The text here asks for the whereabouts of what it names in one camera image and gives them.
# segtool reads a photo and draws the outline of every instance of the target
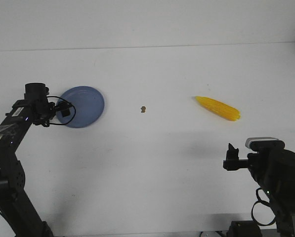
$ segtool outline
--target white tabletop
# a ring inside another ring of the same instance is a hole
[[[254,136],[295,152],[295,43],[0,52],[0,123],[30,82],[58,96],[92,86],[106,102],[86,128],[32,126],[17,151],[57,236],[227,229],[250,219],[258,187],[222,168],[228,143],[241,158]],[[195,95],[242,117],[220,118]],[[1,218],[0,236],[12,236]]]

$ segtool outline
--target yellow corn cob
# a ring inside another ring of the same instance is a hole
[[[237,109],[217,100],[202,96],[196,96],[196,100],[206,109],[225,119],[236,121],[241,117],[240,112]]]

